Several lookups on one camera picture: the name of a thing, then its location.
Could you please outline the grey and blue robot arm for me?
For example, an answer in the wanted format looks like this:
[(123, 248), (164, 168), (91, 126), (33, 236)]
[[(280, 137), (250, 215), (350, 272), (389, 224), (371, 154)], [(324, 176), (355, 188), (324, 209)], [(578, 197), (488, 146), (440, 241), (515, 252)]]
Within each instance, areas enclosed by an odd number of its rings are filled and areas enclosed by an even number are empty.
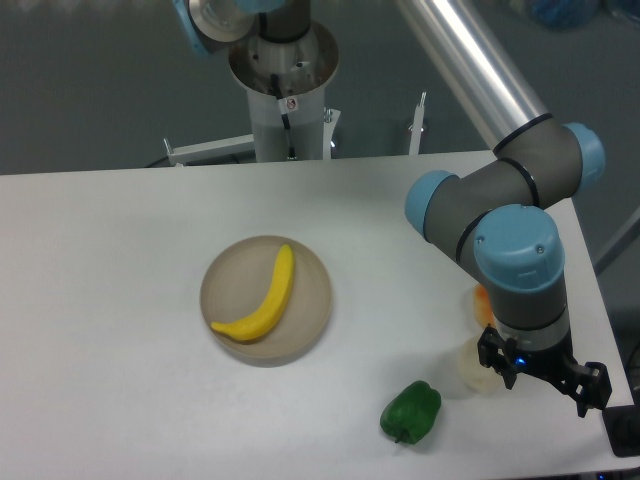
[[(206, 53), (227, 46), (235, 79), (266, 101), (265, 112), (251, 115), (258, 160), (329, 155), (321, 99), (338, 49), (309, 2), (174, 7), (191, 46)], [(546, 381), (579, 414), (604, 409), (612, 393), (606, 367), (573, 356), (564, 250), (547, 212), (599, 179), (599, 138), (554, 119), (471, 4), (401, 1), (398, 9), (495, 156), (465, 177), (427, 173), (405, 200), (413, 228), (488, 292), (496, 323), (479, 339), (481, 365), (507, 387), (521, 374)]]

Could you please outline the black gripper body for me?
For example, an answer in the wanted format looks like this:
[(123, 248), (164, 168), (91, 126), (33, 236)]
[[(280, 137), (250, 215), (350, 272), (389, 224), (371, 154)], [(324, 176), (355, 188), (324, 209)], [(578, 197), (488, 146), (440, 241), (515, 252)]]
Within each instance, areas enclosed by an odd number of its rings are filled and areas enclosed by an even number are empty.
[(512, 388), (519, 374), (549, 383), (554, 388), (575, 386), (575, 358), (571, 330), (567, 329), (550, 346), (531, 349), (523, 340), (492, 328), (492, 369)]

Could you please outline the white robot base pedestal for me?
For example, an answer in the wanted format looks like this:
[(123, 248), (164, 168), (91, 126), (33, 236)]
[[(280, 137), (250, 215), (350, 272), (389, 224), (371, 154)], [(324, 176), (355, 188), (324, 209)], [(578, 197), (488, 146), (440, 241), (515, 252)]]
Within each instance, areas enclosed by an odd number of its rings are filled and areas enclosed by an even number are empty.
[(230, 49), (231, 72), (247, 95), (257, 162), (324, 157), (325, 90), (338, 63), (333, 35), (315, 21), (290, 43), (253, 36)]

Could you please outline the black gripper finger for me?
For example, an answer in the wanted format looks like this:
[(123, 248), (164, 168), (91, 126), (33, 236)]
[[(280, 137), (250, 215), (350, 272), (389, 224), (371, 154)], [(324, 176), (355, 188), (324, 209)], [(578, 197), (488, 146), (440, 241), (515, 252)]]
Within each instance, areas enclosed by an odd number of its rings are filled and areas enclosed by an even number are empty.
[(478, 342), (478, 357), (480, 364), (493, 369), (498, 374), (507, 389), (512, 389), (518, 375), (516, 367), (516, 346), (513, 338), (503, 339), (495, 327), (486, 326)]
[(580, 418), (591, 409), (604, 411), (610, 400), (610, 377), (603, 363), (564, 363), (551, 385), (574, 400)]

